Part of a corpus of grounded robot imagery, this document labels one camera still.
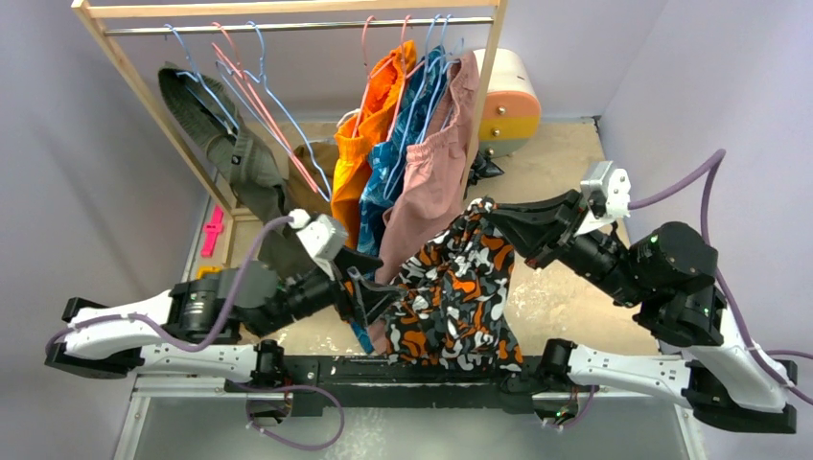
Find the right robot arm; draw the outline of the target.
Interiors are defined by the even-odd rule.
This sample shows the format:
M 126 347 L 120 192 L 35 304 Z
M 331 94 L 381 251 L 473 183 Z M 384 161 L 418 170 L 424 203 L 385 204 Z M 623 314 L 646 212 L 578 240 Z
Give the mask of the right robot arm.
M 684 407 L 730 432 L 796 432 L 797 411 L 787 398 L 796 365 L 746 344 L 715 281 L 718 253 L 691 226 L 669 221 L 629 245 L 612 221 L 594 219 L 576 191 L 498 204 L 489 220 L 526 265 L 561 263 L 673 348 L 671 355 L 623 356 L 551 338 L 534 372 L 545 387 L 609 386 Z

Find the camouflage orange black shorts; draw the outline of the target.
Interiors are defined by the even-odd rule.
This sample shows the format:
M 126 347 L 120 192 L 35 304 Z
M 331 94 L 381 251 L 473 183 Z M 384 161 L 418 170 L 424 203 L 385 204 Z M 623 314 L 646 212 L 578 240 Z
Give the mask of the camouflage orange black shorts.
M 519 373 L 523 353 L 505 319 L 513 245 L 490 220 L 496 202 L 473 200 L 395 276 L 405 297 L 383 314 L 391 363 L 450 371 Z

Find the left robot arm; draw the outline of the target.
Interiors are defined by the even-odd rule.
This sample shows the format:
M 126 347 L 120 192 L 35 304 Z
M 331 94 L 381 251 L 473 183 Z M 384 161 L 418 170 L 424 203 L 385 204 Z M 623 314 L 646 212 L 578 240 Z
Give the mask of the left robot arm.
M 220 377 L 272 392 L 291 376 L 270 334 L 327 308 L 363 328 L 403 299 L 403 289 L 362 275 L 379 264 L 343 248 L 325 268 L 287 279 L 252 260 L 118 307 L 74 297 L 44 363 L 87 379 L 118 380 L 138 370 Z

